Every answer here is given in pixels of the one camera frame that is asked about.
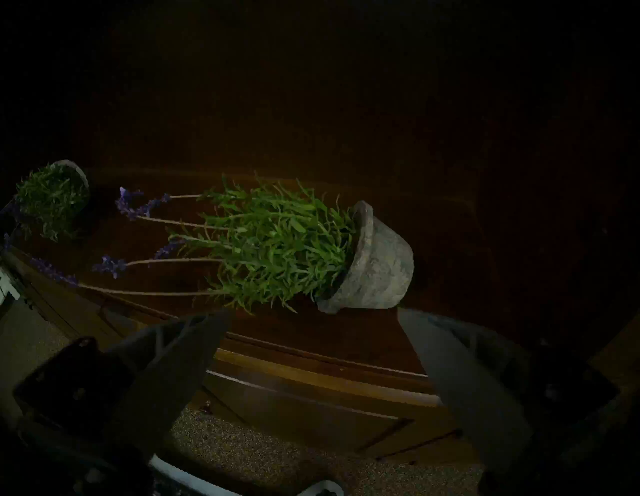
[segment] white plastic part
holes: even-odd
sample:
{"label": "white plastic part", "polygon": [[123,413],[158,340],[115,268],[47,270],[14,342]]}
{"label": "white plastic part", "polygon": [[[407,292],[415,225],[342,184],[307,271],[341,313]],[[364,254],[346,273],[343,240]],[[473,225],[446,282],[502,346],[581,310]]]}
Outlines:
{"label": "white plastic part", "polygon": [[344,496],[344,491],[342,488],[333,481],[321,481],[317,484],[314,484],[309,489],[302,491],[298,496],[318,496],[322,491],[329,491],[336,496]]}
{"label": "white plastic part", "polygon": [[227,491],[226,489],[214,486],[207,481],[194,477],[189,472],[180,470],[179,468],[160,460],[156,454],[149,462],[149,465],[170,479],[182,484],[183,486],[187,486],[189,489],[193,489],[200,494],[204,494],[205,496],[241,496],[238,493],[232,493],[231,491]]}
{"label": "white plastic part", "polygon": [[0,305],[3,304],[7,294],[11,294],[16,300],[20,299],[20,293],[11,284],[9,274],[0,268]]}

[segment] dark wall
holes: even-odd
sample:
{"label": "dark wall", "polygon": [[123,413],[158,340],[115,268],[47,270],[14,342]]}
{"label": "dark wall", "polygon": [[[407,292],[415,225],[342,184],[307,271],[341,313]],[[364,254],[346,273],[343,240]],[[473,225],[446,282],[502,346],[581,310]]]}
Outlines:
{"label": "dark wall", "polygon": [[483,2],[155,2],[111,17],[91,91],[65,105],[68,135],[91,166],[473,199],[504,102],[538,91],[547,17]]}
{"label": "dark wall", "polygon": [[640,301],[637,43],[615,4],[559,15],[568,56],[515,101],[477,212],[520,333],[589,356]]}
{"label": "dark wall", "polygon": [[111,2],[11,2],[0,15],[0,202],[31,169],[73,158],[78,101],[91,94]]}

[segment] stone pot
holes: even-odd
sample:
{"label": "stone pot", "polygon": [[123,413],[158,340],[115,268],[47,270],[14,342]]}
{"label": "stone pot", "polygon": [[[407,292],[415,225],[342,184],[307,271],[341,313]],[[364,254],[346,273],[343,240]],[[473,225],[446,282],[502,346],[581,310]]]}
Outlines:
{"label": "stone pot", "polygon": [[404,297],[413,276],[411,246],[373,216],[366,202],[354,206],[360,229],[358,246],[342,284],[318,310],[336,314],[341,308],[392,308]]}
{"label": "stone pot", "polygon": [[78,167],[78,165],[75,162],[72,162],[71,160],[58,160],[57,162],[53,162],[52,165],[62,165],[65,167],[70,167],[71,169],[75,170],[80,176],[80,179],[82,179],[82,182],[84,182],[84,185],[86,186],[87,191],[89,190],[89,180],[86,178],[84,171],[80,169],[80,167]]}

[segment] cabinet drawer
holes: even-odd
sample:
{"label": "cabinet drawer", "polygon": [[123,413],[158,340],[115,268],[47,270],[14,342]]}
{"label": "cabinet drawer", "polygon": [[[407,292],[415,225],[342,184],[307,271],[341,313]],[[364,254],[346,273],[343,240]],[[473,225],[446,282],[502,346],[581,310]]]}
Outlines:
{"label": "cabinet drawer", "polygon": [[61,286],[34,278],[31,285],[78,336],[92,336],[105,350],[122,339],[99,315],[100,306]]}
{"label": "cabinet drawer", "polygon": [[205,387],[251,427],[335,451],[357,451],[399,421],[210,372]]}
{"label": "cabinet drawer", "polygon": [[480,463],[480,459],[471,444],[464,438],[455,436],[447,436],[409,451],[385,456],[384,460],[424,465]]}
{"label": "cabinet drawer", "polygon": [[456,421],[447,408],[423,408],[419,415],[403,429],[393,432],[368,447],[363,454],[371,458],[388,458],[395,453],[418,448],[433,440],[446,438],[457,432]]}
{"label": "cabinet drawer", "polygon": [[214,415],[220,419],[226,420],[227,422],[233,422],[234,424],[246,425],[242,419],[229,410],[229,408],[214,396],[211,391],[204,387],[196,391],[188,406],[196,412]]}

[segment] lavender flower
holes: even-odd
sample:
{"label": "lavender flower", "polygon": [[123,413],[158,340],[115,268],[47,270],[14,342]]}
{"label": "lavender flower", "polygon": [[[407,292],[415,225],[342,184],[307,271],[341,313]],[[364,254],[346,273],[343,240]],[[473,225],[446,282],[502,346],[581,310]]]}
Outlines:
{"label": "lavender flower", "polygon": [[11,234],[4,233],[3,250],[6,252],[11,250],[13,240],[15,239],[16,236],[20,236],[21,234],[22,234],[22,231],[20,230],[19,227],[15,228]]}
{"label": "lavender flower", "polygon": [[66,282],[73,287],[78,286],[78,279],[76,279],[76,276],[65,276],[62,272],[56,270],[52,264],[42,259],[31,259],[31,265],[56,282]]}
{"label": "lavender flower", "polygon": [[20,211],[20,205],[15,198],[3,207],[2,211],[0,211],[0,215],[2,214],[11,214],[16,222],[25,222],[27,220],[25,215]]}
{"label": "lavender flower", "polygon": [[116,206],[118,210],[123,215],[126,215],[129,220],[135,220],[141,215],[146,217],[151,217],[151,210],[156,208],[161,204],[165,204],[171,200],[171,195],[169,193],[165,193],[161,198],[156,198],[154,200],[149,201],[146,205],[142,205],[137,209],[131,207],[130,202],[133,200],[134,196],[144,195],[142,191],[136,191],[135,193],[131,193],[130,191],[120,188],[120,198],[116,200]]}
{"label": "lavender flower", "polygon": [[154,255],[154,260],[159,260],[159,259],[165,259],[167,258],[169,255],[171,255],[176,248],[178,248],[178,246],[180,246],[181,244],[184,244],[184,240],[183,239],[179,239],[177,241],[171,241],[168,245],[163,246],[162,248],[160,248],[156,254]]}
{"label": "lavender flower", "polygon": [[118,261],[113,260],[109,255],[102,257],[102,263],[96,264],[92,267],[93,272],[110,272],[113,274],[113,278],[118,278],[118,271],[124,272],[127,269],[127,263],[120,259]]}

